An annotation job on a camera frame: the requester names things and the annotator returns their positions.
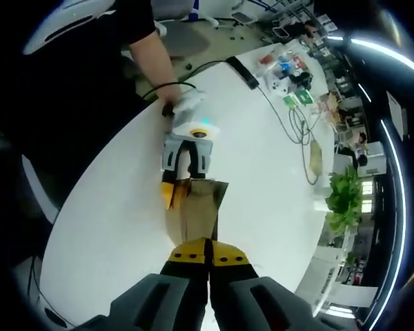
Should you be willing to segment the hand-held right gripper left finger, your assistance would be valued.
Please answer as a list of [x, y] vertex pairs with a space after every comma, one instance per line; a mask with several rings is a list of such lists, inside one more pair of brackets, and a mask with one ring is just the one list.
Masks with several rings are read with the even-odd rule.
[[80, 330], [200, 330], [208, 303], [213, 241], [200, 238], [177, 246], [160, 273], [144, 277]]

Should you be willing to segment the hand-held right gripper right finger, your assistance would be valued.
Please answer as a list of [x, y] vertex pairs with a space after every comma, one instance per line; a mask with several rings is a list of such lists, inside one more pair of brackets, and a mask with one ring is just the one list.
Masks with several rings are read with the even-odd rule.
[[210, 302], [220, 330], [325, 330], [310, 305], [270, 277], [243, 251], [212, 242]]

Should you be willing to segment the person's left hand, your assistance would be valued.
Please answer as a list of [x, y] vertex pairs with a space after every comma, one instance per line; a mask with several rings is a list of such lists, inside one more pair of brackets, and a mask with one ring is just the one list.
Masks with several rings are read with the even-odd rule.
[[200, 122], [202, 120], [200, 106], [206, 100], [206, 93], [192, 89], [184, 92], [173, 107], [172, 123]]

